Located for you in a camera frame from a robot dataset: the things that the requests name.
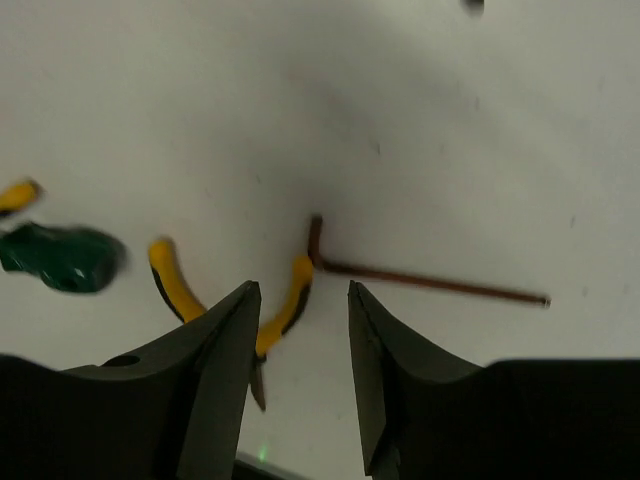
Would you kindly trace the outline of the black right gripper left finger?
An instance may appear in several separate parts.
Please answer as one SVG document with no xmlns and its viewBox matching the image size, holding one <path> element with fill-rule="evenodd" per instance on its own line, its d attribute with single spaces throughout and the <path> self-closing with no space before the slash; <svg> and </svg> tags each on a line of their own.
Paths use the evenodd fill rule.
<svg viewBox="0 0 640 480">
<path fill-rule="evenodd" d="M 248 281 L 204 315 L 105 364 L 1 359 L 5 479 L 228 479 L 261 292 Z"/>
</svg>

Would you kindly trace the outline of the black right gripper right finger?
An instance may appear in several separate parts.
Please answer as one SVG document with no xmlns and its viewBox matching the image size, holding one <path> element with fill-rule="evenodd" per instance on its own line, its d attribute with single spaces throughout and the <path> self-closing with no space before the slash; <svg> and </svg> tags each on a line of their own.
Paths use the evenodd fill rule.
<svg viewBox="0 0 640 480">
<path fill-rule="evenodd" d="M 348 292 L 365 474 L 373 479 L 635 479 L 635 359 L 468 362 Z"/>
</svg>

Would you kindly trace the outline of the yellow needle-nose pliers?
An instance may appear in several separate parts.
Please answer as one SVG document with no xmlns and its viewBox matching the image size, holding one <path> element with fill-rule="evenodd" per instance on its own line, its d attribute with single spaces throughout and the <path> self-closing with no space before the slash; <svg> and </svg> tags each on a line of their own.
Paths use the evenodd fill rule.
<svg viewBox="0 0 640 480">
<path fill-rule="evenodd" d="M 41 195 L 40 185 L 33 180 L 25 180 L 1 192 L 0 215 L 5 219 L 34 203 Z"/>
<path fill-rule="evenodd" d="M 165 304 L 182 323 L 188 323 L 205 314 L 206 309 L 193 294 L 179 268 L 174 243 L 159 238 L 148 248 L 148 260 L 156 287 Z M 268 353 L 280 342 L 304 313 L 313 282 L 313 264 L 308 256 L 294 259 L 289 293 L 279 312 L 261 324 L 255 345 L 249 386 L 252 396 L 262 412 L 266 410 L 266 397 L 262 365 Z"/>
</svg>

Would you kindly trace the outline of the green stubby screwdriver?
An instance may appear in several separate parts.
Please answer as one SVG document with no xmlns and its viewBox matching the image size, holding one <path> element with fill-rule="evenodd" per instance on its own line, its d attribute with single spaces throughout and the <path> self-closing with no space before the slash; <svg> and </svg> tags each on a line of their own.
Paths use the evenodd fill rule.
<svg viewBox="0 0 640 480">
<path fill-rule="evenodd" d="M 52 227 L 26 222 L 1 234 L 1 268 L 40 280 L 70 294 L 107 288 L 125 263 L 116 238 L 83 226 Z"/>
<path fill-rule="evenodd" d="M 471 15 L 481 15 L 485 9 L 485 0 L 461 0 L 461 4 Z"/>
</svg>

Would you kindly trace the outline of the brown hex key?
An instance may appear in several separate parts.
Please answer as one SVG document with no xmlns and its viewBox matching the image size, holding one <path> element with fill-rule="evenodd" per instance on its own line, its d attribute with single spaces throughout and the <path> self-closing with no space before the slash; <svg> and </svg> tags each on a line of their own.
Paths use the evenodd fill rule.
<svg viewBox="0 0 640 480">
<path fill-rule="evenodd" d="M 359 264 L 345 263 L 329 259 L 321 252 L 323 223 L 323 217 L 320 214 L 313 214 L 311 216 L 307 246 L 308 255 L 311 258 L 314 267 L 320 271 L 334 275 L 352 276 L 427 289 L 436 289 L 485 298 L 526 303 L 536 305 L 541 308 L 549 308 L 551 306 L 551 298 L 543 294 L 456 281 L 440 277 L 415 275 L 391 270 L 379 270 Z"/>
</svg>

